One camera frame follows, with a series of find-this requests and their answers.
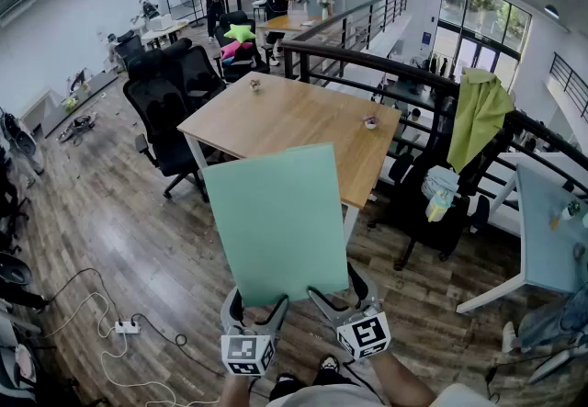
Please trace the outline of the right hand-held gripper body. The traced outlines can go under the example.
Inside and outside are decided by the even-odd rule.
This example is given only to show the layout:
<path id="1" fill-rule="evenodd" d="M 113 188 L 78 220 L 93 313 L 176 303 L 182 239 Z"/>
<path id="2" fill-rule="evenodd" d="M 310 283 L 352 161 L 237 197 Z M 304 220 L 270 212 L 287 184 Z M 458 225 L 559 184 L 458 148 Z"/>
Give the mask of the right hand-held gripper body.
<path id="1" fill-rule="evenodd" d="M 337 340 L 354 360 L 386 351 L 391 335 L 384 311 L 369 308 L 336 328 Z"/>

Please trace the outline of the mint green board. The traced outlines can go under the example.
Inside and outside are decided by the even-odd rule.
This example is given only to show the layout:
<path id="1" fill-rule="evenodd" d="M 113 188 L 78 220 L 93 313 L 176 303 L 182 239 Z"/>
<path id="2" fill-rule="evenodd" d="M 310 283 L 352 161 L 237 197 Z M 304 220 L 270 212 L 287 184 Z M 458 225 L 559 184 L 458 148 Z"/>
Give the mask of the mint green board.
<path id="1" fill-rule="evenodd" d="M 331 143 L 204 169 L 214 220 L 247 307 L 348 288 L 342 200 Z"/>

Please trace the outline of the person's right forearm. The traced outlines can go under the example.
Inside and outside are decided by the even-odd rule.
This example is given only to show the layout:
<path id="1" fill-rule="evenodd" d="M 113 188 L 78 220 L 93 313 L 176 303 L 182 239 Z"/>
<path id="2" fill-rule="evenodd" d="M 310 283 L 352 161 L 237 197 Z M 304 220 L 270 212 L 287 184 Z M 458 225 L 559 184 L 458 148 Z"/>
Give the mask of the person's right forearm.
<path id="1" fill-rule="evenodd" d="M 368 360 L 392 407 L 430 407 L 435 401 L 435 393 L 389 351 Z"/>

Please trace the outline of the person's white shirt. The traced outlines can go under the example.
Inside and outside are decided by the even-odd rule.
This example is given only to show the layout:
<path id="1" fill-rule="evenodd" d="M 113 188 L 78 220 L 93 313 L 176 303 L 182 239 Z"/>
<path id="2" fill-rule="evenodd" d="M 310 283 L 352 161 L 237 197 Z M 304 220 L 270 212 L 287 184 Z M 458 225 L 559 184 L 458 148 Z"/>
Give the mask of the person's white shirt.
<path id="1" fill-rule="evenodd" d="M 270 401 L 266 407 L 387 407 L 356 385 L 311 386 Z M 498 407 L 463 384 L 445 388 L 429 407 Z"/>

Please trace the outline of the black chair with clutter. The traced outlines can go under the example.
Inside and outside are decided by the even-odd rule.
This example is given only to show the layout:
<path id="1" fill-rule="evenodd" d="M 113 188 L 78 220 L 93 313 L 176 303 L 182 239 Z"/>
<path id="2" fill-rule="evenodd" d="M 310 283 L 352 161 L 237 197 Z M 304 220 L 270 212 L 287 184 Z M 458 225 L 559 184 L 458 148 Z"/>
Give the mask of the black chair with clutter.
<path id="1" fill-rule="evenodd" d="M 405 267 L 416 243 L 438 251 L 439 259 L 445 261 L 456 249 L 465 228 L 479 228 L 488 221 L 490 202 L 487 198 L 479 201 L 472 215 L 468 214 L 470 200 L 491 162 L 486 152 L 479 153 L 458 173 L 458 195 L 452 199 L 446 215 L 437 222 L 429 221 L 425 216 L 429 200 L 422 185 L 426 173 L 435 166 L 441 166 L 445 172 L 450 170 L 447 154 L 457 106 L 455 99 L 436 100 L 432 134 L 424 151 L 416 158 L 409 153 L 398 157 L 389 172 L 394 181 L 390 202 L 384 212 L 367 225 L 369 229 L 389 225 L 410 238 L 403 257 L 394 261 L 393 267 L 398 271 Z"/>

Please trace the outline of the light blue cloth bundle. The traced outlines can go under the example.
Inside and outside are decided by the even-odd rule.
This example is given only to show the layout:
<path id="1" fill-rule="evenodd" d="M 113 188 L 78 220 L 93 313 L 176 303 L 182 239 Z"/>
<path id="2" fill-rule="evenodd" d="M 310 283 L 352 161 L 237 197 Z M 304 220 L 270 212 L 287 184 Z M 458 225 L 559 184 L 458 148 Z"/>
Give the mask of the light blue cloth bundle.
<path id="1" fill-rule="evenodd" d="M 421 190 L 427 199 L 431 199 L 437 192 L 457 193 L 458 180 L 458 174 L 452 169 L 435 165 L 426 172 Z"/>

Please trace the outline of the light blue table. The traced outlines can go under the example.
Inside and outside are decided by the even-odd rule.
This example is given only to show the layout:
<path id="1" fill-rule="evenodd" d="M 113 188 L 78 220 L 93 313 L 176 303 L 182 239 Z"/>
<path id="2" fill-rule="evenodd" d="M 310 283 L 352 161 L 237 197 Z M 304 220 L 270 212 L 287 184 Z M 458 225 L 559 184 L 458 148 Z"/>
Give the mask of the light blue table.
<path id="1" fill-rule="evenodd" d="M 520 271 L 499 286 L 459 304 L 457 313 L 475 310 L 525 285 L 573 293 L 588 282 L 588 229 L 582 224 L 588 204 L 582 203 L 580 213 L 563 219 L 562 211 L 577 197 L 519 164 L 491 204 L 490 213 L 514 191 L 518 199 Z"/>

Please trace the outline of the black mesh office chair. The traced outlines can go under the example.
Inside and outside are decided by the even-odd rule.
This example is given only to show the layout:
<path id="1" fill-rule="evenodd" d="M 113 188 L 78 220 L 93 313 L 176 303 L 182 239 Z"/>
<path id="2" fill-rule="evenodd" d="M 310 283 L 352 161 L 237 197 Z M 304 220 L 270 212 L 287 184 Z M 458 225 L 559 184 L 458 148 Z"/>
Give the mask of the black mesh office chair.
<path id="1" fill-rule="evenodd" d="M 164 75 L 176 86 L 194 110 L 202 107 L 226 88 L 214 70 L 207 52 L 182 38 L 163 49 Z"/>
<path id="2" fill-rule="evenodd" d="M 135 147 L 163 176 L 173 179 L 164 196 L 170 198 L 171 190 L 192 175 L 203 200 L 208 201 L 196 159 L 185 134 L 177 128 L 192 113 L 188 97 L 181 89 L 181 66 L 161 50 L 146 51 L 130 60 L 128 75 L 123 94 L 145 128 L 135 138 Z"/>

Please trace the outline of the lime green cloth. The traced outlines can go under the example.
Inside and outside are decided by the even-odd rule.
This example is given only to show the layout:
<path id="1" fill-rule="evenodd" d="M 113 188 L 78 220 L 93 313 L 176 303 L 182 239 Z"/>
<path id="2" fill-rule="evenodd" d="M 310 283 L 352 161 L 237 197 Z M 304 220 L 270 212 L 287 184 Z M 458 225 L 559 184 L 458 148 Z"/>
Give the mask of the lime green cloth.
<path id="1" fill-rule="evenodd" d="M 482 151 L 514 110 L 500 79 L 483 69 L 464 68 L 447 162 L 457 174 Z"/>

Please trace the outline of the black office chair with pillows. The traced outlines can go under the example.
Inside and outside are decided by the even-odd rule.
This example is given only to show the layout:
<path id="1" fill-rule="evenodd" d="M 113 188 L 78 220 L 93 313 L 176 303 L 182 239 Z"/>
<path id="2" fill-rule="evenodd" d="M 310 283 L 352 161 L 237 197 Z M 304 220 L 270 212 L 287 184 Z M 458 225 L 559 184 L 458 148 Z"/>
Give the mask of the black office chair with pillows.
<path id="1" fill-rule="evenodd" d="M 255 33 L 255 22 L 243 11 L 234 11 L 220 17 L 220 23 L 214 30 L 214 36 L 220 49 L 234 40 L 227 39 L 224 34 L 230 29 L 230 24 L 249 24 Z M 221 51 L 214 57 L 220 76 L 228 84 L 232 84 L 250 72 L 270 73 L 268 64 L 269 55 L 262 55 L 257 47 L 256 40 L 250 40 L 253 47 L 249 50 L 239 49 L 232 59 L 223 61 Z"/>

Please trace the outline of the green star pillow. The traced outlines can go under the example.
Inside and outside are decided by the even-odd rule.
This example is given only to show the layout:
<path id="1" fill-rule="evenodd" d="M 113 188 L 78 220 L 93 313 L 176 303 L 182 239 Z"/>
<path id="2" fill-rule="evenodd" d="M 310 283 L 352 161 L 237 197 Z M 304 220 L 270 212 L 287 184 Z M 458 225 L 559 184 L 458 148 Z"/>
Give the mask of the green star pillow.
<path id="1" fill-rule="evenodd" d="M 255 40 L 256 35 L 249 24 L 236 25 L 230 24 L 230 29 L 224 34 L 224 37 L 231 40 L 236 40 L 243 44 L 246 41 Z"/>

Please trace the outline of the long wooden background table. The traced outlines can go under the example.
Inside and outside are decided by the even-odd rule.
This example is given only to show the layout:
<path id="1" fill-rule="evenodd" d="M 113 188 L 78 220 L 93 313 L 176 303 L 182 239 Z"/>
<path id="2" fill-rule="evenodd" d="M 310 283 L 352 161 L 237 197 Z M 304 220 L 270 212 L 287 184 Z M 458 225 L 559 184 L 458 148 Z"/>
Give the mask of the long wooden background table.
<path id="1" fill-rule="evenodd" d="M 315 28 L 321 23 L 322 19 L 320 17 L 309 17 L 304 12 L 292 11 L 285 16 L 275 17 L 260 23 L 256 28 L 256 33 L 263 38 L 263 42 L 266 42 L 266 36 L 270 32 L 282 33 L 286 38 L 296 38 L 298 35 Z M 339 21 L 312 35 L 309 37 L 309 41 L 312 43 L 335 45 L 341 40 L 342 31 L 343 23 Z"/>

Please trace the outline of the round white table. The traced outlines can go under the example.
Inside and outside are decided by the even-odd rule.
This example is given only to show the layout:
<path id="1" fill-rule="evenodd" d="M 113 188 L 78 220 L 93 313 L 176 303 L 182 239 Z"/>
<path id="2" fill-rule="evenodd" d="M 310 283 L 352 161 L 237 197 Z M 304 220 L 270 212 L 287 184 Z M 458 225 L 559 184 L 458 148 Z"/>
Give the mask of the round white table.
<path id="1" fill-rule="evenodd" d="M 171 27 L 164 30 L 149 30 L 141 36 L 141 43 L 152 45 L 154 49 L 161 49 L 160 39 L 167 38 L 170 44 L 178 40 L 179 33 L 189 26 L 187 20 L 177 20 Z"/>

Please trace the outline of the black railing across hall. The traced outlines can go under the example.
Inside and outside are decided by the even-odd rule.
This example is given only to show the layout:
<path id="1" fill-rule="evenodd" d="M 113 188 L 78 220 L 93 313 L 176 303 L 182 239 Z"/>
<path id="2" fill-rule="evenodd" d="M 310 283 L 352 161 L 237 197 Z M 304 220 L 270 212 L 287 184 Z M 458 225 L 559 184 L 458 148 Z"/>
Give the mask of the black railing across hall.
<path id="1" fill-rule="evenodd" d="M 560 85 L 572 104 L 580 112 L 580 117 L 588 123 L 588 84 L 556 52 L 549 74 Z"/>

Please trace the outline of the large glass entrance window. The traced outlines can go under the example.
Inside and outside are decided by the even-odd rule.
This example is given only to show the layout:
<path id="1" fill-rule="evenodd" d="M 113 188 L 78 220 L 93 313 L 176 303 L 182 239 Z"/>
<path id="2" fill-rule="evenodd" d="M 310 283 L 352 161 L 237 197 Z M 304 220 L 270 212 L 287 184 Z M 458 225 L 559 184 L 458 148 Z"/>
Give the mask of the large glass entrance window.
<path id="1" fill-rule="evenodd" d="M 494 73 L 511 88 L 532 16 L 505 0 L 440 0 L 432 57 L 455 81 L 465 68 Z"/>

